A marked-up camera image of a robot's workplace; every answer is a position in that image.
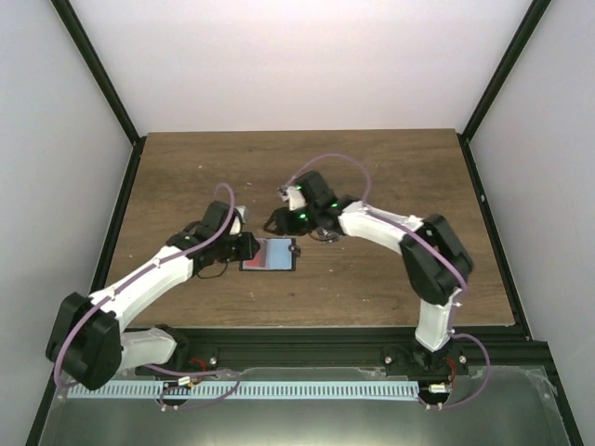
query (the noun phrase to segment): cable tray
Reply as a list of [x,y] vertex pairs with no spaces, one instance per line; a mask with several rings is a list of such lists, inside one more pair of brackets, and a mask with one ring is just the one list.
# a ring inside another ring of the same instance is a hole
[[[69,399],[157,399],[165,381],[110,381],[98,390],[78,385]],[[166,399],[211,400],[231,390],[232,381],[204,381],[193,388],[173,389]],[[417,382],[407,381],[243,381],[229,400],[397,400],[417,401]]]

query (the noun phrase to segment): black bracket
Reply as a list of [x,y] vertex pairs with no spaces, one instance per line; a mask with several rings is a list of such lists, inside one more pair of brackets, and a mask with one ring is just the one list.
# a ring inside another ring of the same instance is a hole
[[[68,333],[92,308],[91,299],[77,293],[62,301],[46,347],[50,361],[56,361]],[[95,390],[113,378],[121,361],[120,324],[113,313],[99,310],[66,350],[62,370],[89,390]]]
[[[423,221],[416,234],[434,246],[467,281],[473,261],[446,218],[432,215]],[[413,237],[405,235],[400,245],[409,282],[417,295],[429,304],[446,305],[458,286],[456,277]]]
[[[226,203],[212,202],[206,209],[205,216],[200,221],[194,221],[186,226],[181,232],[174,234],[167,240],[168,246],[176,246],[181,250],[187,250],[208,240],[223,226],[230,206]],[[240,218],[237,210],[233,211],[233,218]],[[229,263],[242,260],[250,260],[255,257],[260,245],[252,232],[241,232],[230,234],[233,219],[221,236],[210,245],[187,254],[186,257],[193,262],[192,272],[194,275],[216,262]]]
[[446,359],[452,360],[455,364],[456,374],[469,374],[466,363],[462,363],[463,357],[461,347],[449,346],[449,353],[436,362],[431,369],[420,365],[416,359],[417,347],[412,343],[411,347],[404,347],[402,344],[388,345],[382,349],[385,370],[387,376],[407,376],[412,381],[443,381],[451,373],[451,368]]
[[291,254],[293,254],[295,257],[301,256],[301,248],[297,246],[295,242],[291,243],[287,249],[291,251]]
[[275,209],[264,224],[265,231],[275,235],[306,235],[322,228],[345,235],[338,224],[338,217],[343,209],[357,202],[358,198],[349,195],[338,198],[323,176],[315,170],[296,178],[295,186],[306,205],[293,211],[286,206]]
[[163,330],[168,335],[173,337],[174,341],[176,341],[176,349],[174,350],[174,354],[171,355],[171,358],[169,359],[169,361],[166,362],[165,364],[161,365],[161,367],[163,367],[164,369],[173,370],[176,372],[183,370],[184,367],[186,366],[186,363],[188,362],[188,358],[189,358],[189,354],[190,354],[189,353],[190,352],[190,342],[188,340],[188,337],[185,336],[179,330],[176,330],[175,328],[170,327],[169,325],[165,325],[165,324],[155,325],[155,328],[158,328],[159,330]]

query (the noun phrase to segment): cable clip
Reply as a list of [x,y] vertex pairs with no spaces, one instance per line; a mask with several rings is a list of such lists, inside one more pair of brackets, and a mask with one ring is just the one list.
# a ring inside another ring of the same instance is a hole
[[192,382],[191,378],[189,376],[182,376],[179,380],[178,380],[178,386],[187,386],[188,384],[190,384]]
[[115,300],[115,288],[113,286],[107,288],[105,292],[107,294],[106,297],[109,297],[110,300]]
[[277,193],[279,194],[279,198],[281,198],[281,200],[283,200],[284,202],[289,200],[289,196],[287,195],[287,186],[282,186],[279,189],[277,189]]

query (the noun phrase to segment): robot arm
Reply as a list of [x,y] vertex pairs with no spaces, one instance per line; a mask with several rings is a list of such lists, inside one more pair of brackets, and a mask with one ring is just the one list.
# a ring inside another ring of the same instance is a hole
[[107,383],[118,371],[144,364],[164,364],[178,370],[185,362],[183,339],[166,326],[126,332],[134,318],[174,286],[186,282],[216,262],[250,260],[259,245],[251,232],[242,232],[246,210],[236,208],[228,227],[211,244],[192,250],[211,238],[224,224],[230,207],[213,202],[201,221],[173,235],[159,252],[121,281],[89,297],[74,293],[60,306],[46,356],[56,361],[66,336],[98,302],[109,297],[101,309],[76,335],[62,368],[93,390]]
[[294,186],[281,190],[281,195],[286,206],[272,213],[265,230],[278,235],[303,235],[323,228],[381,244],[403,257],[409,281],[421,299],[416,328],[416,341],[421,347],[418,361],[425,368],[439,362],[449,347],[451,311],[461,289],[450,271],[391,223],[436,246],[467,280],[473,263],[444,217],[399,216],[364,205],[355,197],[338,198],[316,171],[298,177]]

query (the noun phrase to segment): wire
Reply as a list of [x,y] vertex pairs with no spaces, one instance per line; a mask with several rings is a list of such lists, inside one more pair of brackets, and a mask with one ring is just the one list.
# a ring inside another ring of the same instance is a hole
[[284,184],[284,188],[286,188],[287,186],[290,186],[296,180],[296,178],[299,177],[304,172],[304,170],[306,170],[308,167],[310,167],[312,164],[316,163],[317,161],[322,160],[323,158],[341,158],[343,160],[347,160],[347,161],[351,162],[352,164],[357,165],[362,170],[362,172],[364,173],[364,177],[365,177],[365,190],[364,190],[364,195],[362,195],[362,201],[365,203],[368,199],[368,195],[370,195],[370,190],[372,190],[372,178],[370,177],[370,173],[368,172],[368,170],[364,167],[364,165],[362,163],[360,163],[355,158],[353,158],[349,155],[344,155],[343,153],[326,153],[324,155],[320,155],[315,158],[312,158],[307,163],[302,165],[297,170],[297,172],[293,176],[291,176],[291,178],[289,178],[289,181],[287,181]]
[[101,299],[97,305],[94,305],[87,313],[83,315],[83,317],[75,324],[73,329],[68,333],[66,339],[64,339],[64,343],[62,344],[62,347],[58,352],[58,356],[56,357],[56,363],[54,365],[54,383],[56,384],[56,390],[58,392],[60,392],[64,388],[74,387],[78,384],[77,382],[67,384],[60,378],[60,374],[62,372],[62,364],[64,363],[64,358],[66,357],[66,351],[68,350],[68,347],[71,345],[76,335],[78,335],[78,332],[80,332],[83,328],[83,325],[85,325],[86,322],[89,319],[91,319],[93,315],[97,313],[101,309],[101,307],[107,304],[110,300],[111,298],[109,296],[106,296],[103,299]]
[[[207,402],[201,402],[199,404],[184,404],[184,405],[181,405],[181,406],[174,406],[172,408],[172,410],[174,410],[174,411],[177,411],[177,410],[180,410],[180,411],[189,411],[189,410],[192,410],[192,409],[203,409],[204,407],[212,406],[214,404],[217,404],[218,402],[222,402],[223,400],[225,400],[226,398],[228,398],[230,395],[233,395],[235,393],[235,391],[238,389],[239,386],[240,386],[240,381],[237,381],[235,383],[235,385],[230,390],[228,390],[224,394],[216,397],[213,400],[209,400]],[[167,410],[167,407],[168,407],[167,404],[165,404],[165,401],[164,401],[165,395],[167,395],[169,392],[172,392],[172,391],[177,390],[177,389],[186,389],[186,387],[185,386],[165,387],[164,390],[163,390],[163,392],[161,392],[161,395],[159,395],[159,405],[161,406],[161,410],[162,411],[166,411]]]
[[[186,249],[185,251],[180,251],[179,253],[175,253],[171,256],[162,258],[161,261],[159,262],[160,265],[163,265],[164,263],[167,263],[167,262],[174,260],[178,257],[185,256],[187,254],[191,254],[195,251],[198,251],[199,249],[202,249],[202,248],[208,246],[209,244],[214,242],[223,233],[223,231],[229,226],[229,224],[231,222],[231,218],[233,217],[233,214],[235,212],[235,195],[233,194],[233,189],[227,183],[217,184],[213,195],[216,196],[217,192],[221,188],[224,188],[230,194],[230,210],[227,213],[227,216],[225,217],[223,225],[221,225],[221,227],[217,230],[217,232],[215,232],[215,234],[213,234],[212,237],[206,239],[204,242],[199,243],[196,246],[193,246],[192,248]],[[157,268],[157,266],[154,263],[151,263],[148,267],[137,272],[135,275],[133,275],[131,278],[126,280],[124,283],[122,283],[120,286],[118,286],[114,290],[114,296],[122,293],[128,286],[130,286],[132,283],[136,282],[142,276],[144,276],[145,274],[147,274],[148,272],[152,271],[155,268]],[[77,382],[72,382],[72,383],[66,384],[60,378],[60,374],[62,373],[62,364],[64,363],[64,358],[66,356],[66,352],[68,351],[68,348],[71,346],[71,343],[73,342],[74,338],[78,335],[78,333],[81,331],[83,326],[87,323],[87,321],[89,319],[91,319],[91,317],[93,317],[93,315],[95,313],[97,313],[101,309],[101,307],[103,307],[105,304],[107,304],[110,300],[112,300],[112,298],[110,296],[106,296],[103,299],[101,299],[95,306],[93,306],[87,313],[85,313],[81,317],[81,319],[75,324],[73,329],[68,333],[68,335],[66,336],[66,339],[64,339],[64,343],[62,344],[62,347],[60,348],[60,350],[58,352],[58,356],[56,357],[56,362],[54,364],[53,376],[54,376],[54,383],[56,384],[57,390],[62,390],[63,388],[74,387],[78,384]],[[157,371],[162,374],[171,374],[173,376],[213,376],[215,374],[220,374],[220,373],[224,372],[224,371],[216,371],[216,372],[202,372],[202,374],[200,374],[200,372],[195,373],[195,374],[176,374],[177,372],[163,369],[158,366],[153,366],[153,367],[151,367],[151,366],[152,366],[151,364],[147,365],[147,367],[153,368],[154,370],[159,369]]]
[[388,224],[394,226],[395,228],[397,228],[398,230],[402,230],[405,234],[407,234],[413,240],[415,240],[417,243],[419,243],[426,251],[428,251],[434,258],[436,258],[436,260],[438,260],[440,263],[442,263],[444,265],[444,267],[446,269],[448,269],[451,272],[451,274],[453,274],[453,276],[455,276],[455,279],[458,281],[458,284],[460,286],[461,293],[459,293],[458,295],[455,295],[455,297],[453,297],[453,302],[452,302],[453,305],[452,305],[452,309],[451,309],[450,315],[448,317],[448,323],[447,323],[447,330],[451,331],[453,329],[456,304],[460,302],[461,296],[464,295],[468,289],[467,283],[465,282],[465,279],[463,278],[461,273],[458,272],[456,270],[455,266],[452,263],[450,263],[446,259],[446,257],[444,257],[442,254],[440,254],[438,252],[438,250],[436,250],[431,244],[426,242],[424,239],[422,239],[414,231],[407,228],[405,225],[402,225],[398,221],[390,220],[390,219],[382,216],[381,214],[377,214],[376,212],[370,210],[369,208],[366,209],[365,203],[364,203],[364,209],[365,209],[365,212],[369,216],[372,216],[374,218],[377,218],[380,221],[388,223]]
[[[402,225],[401,223],[399,223],[397,221],[390,220],[380,214],[377,214],[376,212],[374,212],[367,206],[367,198],[368,198],[368,195],[370,194],[370,190],[372,189],[372,179],[371,179],[370,174],[367,171],[367,169],[359,161],[355,160],[354,158],[351,158],[348,155],[343,155],[341,153],[327,153],[325,155],[320,155],[315,158],[312,158],[310,161],[308,161],[307,163],[305,163],[302,167],[300,167],[298,169],[298,171],[289,179],[289,181],[287,181],[287,183],[285,183],[285,186],[290,185],[311,164],[313,164],[323,158],[327,158],[327,157],[343,158],[345,160],[352,162],[353,164],[357,165],[358,167],[360,167],[362,172],[364,172],[364,176],[365,176],[365,180],[366,180],[364,195],[362,195],[362,208],[364,209],[364,211],[369,216],[372,216],[380,221],[388,223],[388,224],[392,225],[393,227],[397,228],[398,230],[401,230],[405,234],[409,235],[412,239],[414,239],[417,243],[419,243],[424,249],[426,249],[426,251],[428,251],[434,258],[436,258],[436,260],[438,260],[440,263],[442,263],[444,265],[444,267],[447,268],[453,274],[453,276],[455,276],[455,278],[458,281],[458,284],[460,286],[461,292],[453,297],[453,302],[452,302],[453,306],[451,308],[450,315],[448,318],[447,330],[449,331],[450,336],[454,339],[467,338],[467,339],[473,341],[475,344],[477,344],[477,346],[482,350],[483,355],[485,357],[486,373],[485,373],[485,379],[483,380],[482,385],[480,386],[478,391],[475,392],[473,395],[468,397],[466,400],[462,400],[462,401],[459,401],[459,402],[456,402],[453,404],[448,404],[448,405],[439,406],[439,407],[441,407],[442,409],[455,408],[455,407],[459,407],[469,401],[474,400],[483,392],[483,390],[485,389],[485,386],[487,386],[487,383],[488,383],[489,377],[490,377],[490,373],[491,373],[491,363],[490,363],[490,356],[487,352],[487,349],[485,348],[485,346],[482,344],[482,342],[478,338],[476,338],[475,336],[472,336],[471,334],[455,334],[455,330],[453,329],[455,309],[457,307],[456,304],[460,303],[462,296],[468,291],[467,282],[465,281],[465,279],[463,278],[461,273],[458,272],[458,270],[455,268],[455,266],[451,262],[449,262],[442,254],[440,254],[438,252],[438,250],[436,250],[433,246],[431,246],[423,238],[421,238],[419,235],[417,235],[414,231],[410,230],[405,225]],[[420,398],[420,402],[422,402],[422,403],[426,404],[426,406],[430,407],[421,398]]]
[[223,267],[223,271],[221,271],[219,274],[215,274],[214,276],[201,276],[200,273],[196,274],[196,277],[198,277],[199,279],[216,279],[217,277],[221,277],[223,274],[225,274],[225,271],[227,271],[228,266],[230,265],[229,260],[225,262],[225,266]]
[[487,349],[485,348],[485,345],[482,343],[482,341],[480,341],[477,337],[467,333],[452,334],[451,337],[453,337],[454,339],[468,339],[469,341],[474,342],[477,345],[477,347],[480,348],[480,350],[483,353],[483,357],[485,358],[485,378],[482,381],[482,385],[470,397],[467,397],[461,401],[453,402],[452,404],[446,403],[443,406],[432,406],[431,404],[428,404],[425,401],[423,401],[421,397],[417,397],[419,399],[419,402],[426,406],[427,409],[430,409],[431,407],[437,407],[439,410],[443,411],[444,409],[455,409],[456,407],[465,405],[468,402],[472,402],[483,393],[485,387],[487,386],[487,383],[490,381],[490,375],[492,374],[492,362],[490,361],[490,355],[487,352]]
[[457,308],[457,304],[460,303],[463,295],[467,292],[468,287],[467,287],[467,282],[465,282],[465,279],[463,278],[463,276],[460,274],[460,272],[458,272],[458,270],[455,268],[455,266],[449,262],[442,254],[440,254],[438,252],[438,250],[436,250],[432,245],[430,245],[428,242],[426,242],[423,238],[421,238],[419,235],[417,235],[414,231],[410,230],[409,228],[407,228],[405,225],[402,225],[401,223],[397,222],[397,221],[393,221],[390,220],[388,218],[385,218],[384,216],[377,214],[376,212],[374,212],[373,210],[371,210],[368,205],[367,205],[367,199],[368,196],[370,194],[370,191],[372,190],[372,178],[370,177],[370,173],[368,172],[368,170],[365,168],[365,166],[360,163],[359,161],[357,161],[355,158],[352,158],[348,155],[344,155],[342,153],[326,153],[324,155],[320,155],[317,156],[315,158],[312,158],[311,160],[309,160],[307,163],[305,163],[304,165],[302,165],[298,171],[291,176],[291,178],[289,178],[289,181],[287,181],[284,184],[284,187],[290,185],[293,181],[295,181],[295,179],[304,171],[306,170],[310,165],[316,163],[319,160],[322,160],[323,158],[330,158],[330,157],[334,157],[334,158],[342,158],[344,160],[347,160],[355,165],[357,165],[362,172],[364,173],[364,177],[365,177],[365,190],[364,190],[364,194],[362,195],[362,208],[364,209],[364,211],[369,215],[372,216],[380,221],[383,221],[385,223],[388,223],[390,225],[392,225],[393,227],[397,228],[398,230],[403,231],[405,234],[409,235],[412,239],[414,239],[417,243],[421,244],[421,246],[428,251],[434,258],[436,258],[436,260],[438,260],[440,263],[442,263],[444,265],[444,267],[446,269],[448,269],[451,274],[453,274],[453,276],[455,276],[456,280],[458,281],[458,284],[460,286],[461,289],[461,293],[455,295],[453,297],[453,306],[452,309],[450,311],[449,314],[449,318],[448,318],[448,322],[447,322],[447,329],[449,331],[453,330],[453,323],[455,320],[455,313],[456,313],[456,308]]
[[[199,364],[201,366],[201,370],[203,372],[206,372],[206,362],[204,362],[203,360],[199,359],[199,358],[191,358],[188,361],[189,364]],[[203,378],[202,377],[198,377],[196,378],[196,381],[194,381],[195,385],[198,385],[199,383],[203,382]]]
[[[175,260],[176,258],[185,256],[187,254],[192,254],[192,253],[195,253],[196,251],[198,251],[200,249],[203,249],[204,247],[208,246],[209,244],[211,244],[212,242],[214,242],[216,239],[218,239],[219,236],[227,229],[227,227],[229,226],[229,224],[231,222],[231,218],[233,217],[233,214],[235,212],[235,195],[233,194],[233,190],[231,189],[231,186],[229,184],[227,184],[227,183],[219,183],[219,184],[217,184],[217,186],[215,187],[215,194],[214,195],[217,194],[217,192],[218,192],[218,190],[220,188],[226,189],[227,192],[230,194],[230,211],[227,213],[227,216],[225,217],[225,221],[223,222],[223,224],[221,225],[221,227],[217,230],[217,232],[215,232],[211,237],[209,237],[208,239],[206,239],[204,242],[199,243],[196,246],[193,246],[192,248],[188,248],[188,249],[186,249],[184,251],[180,251],[178,253],[172,254],[171,256],[166,256],[166,257],[160,259],[159,265],[163,265],[164,263],[167,263],[167,262],[169,262],[171,260]],[[155,268],[158,268],[157,265],[155,265],[154,263],[151,263],[146,268],[140,270],[139,272],[137,272],[136,274],[134,274],[132,277],[130,277],[129,279],[127,279],[125,282],[121,283],[114,290],[114,292],[117,295],[120,294],[120,293],[122,293],[128,286],[130,286],[132,283],[136,282],[142,276],[144,276],[148,272],[151,272]]]
[[450,358],[446,358],[446,363],[450,366],[450,386],[451,390],[455,388],[456,367],[455,362]]

